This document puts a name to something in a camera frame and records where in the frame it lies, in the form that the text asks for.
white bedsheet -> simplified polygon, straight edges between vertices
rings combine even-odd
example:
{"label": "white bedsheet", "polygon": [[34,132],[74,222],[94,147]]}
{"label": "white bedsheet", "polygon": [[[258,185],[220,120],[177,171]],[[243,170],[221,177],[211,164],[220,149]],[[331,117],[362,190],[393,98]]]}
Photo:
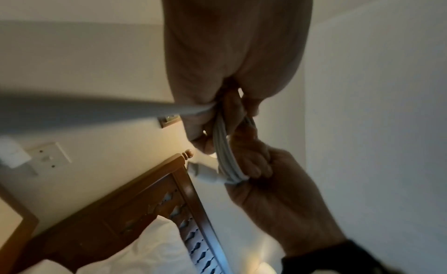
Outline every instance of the white bedsheet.
{"label": "white bedsheet", "polygon": [[197,274],[177,226],[158,216],[140,237],[110,258],[76,274]]}

switch plate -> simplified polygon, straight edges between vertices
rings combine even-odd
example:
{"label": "switch plate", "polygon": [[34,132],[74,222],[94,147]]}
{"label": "switch plate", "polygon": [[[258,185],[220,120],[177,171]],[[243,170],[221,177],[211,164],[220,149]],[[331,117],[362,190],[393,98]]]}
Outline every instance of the switch plate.
{"label": "switch plate", "polygon": [[38,175],[49,174],[52,171],[71,163],[68,155],[58,143],[52,143],[28,151],[32,157],[29,165]]}

carved wooden headboard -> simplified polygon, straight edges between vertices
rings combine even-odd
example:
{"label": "carved wooden headboard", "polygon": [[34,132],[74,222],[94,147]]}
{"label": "carved wooden headboard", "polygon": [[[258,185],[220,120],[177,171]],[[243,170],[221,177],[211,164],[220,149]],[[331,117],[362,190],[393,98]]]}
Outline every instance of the carved wooden headboard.
{"label": "carved wooden headboard", "polygon": [[15,272],[50,259],[71,271],[104,260],[139,237],[156,218],[174,221],[198,273],[231,274],[225,254],[176,154],[33,238]]}

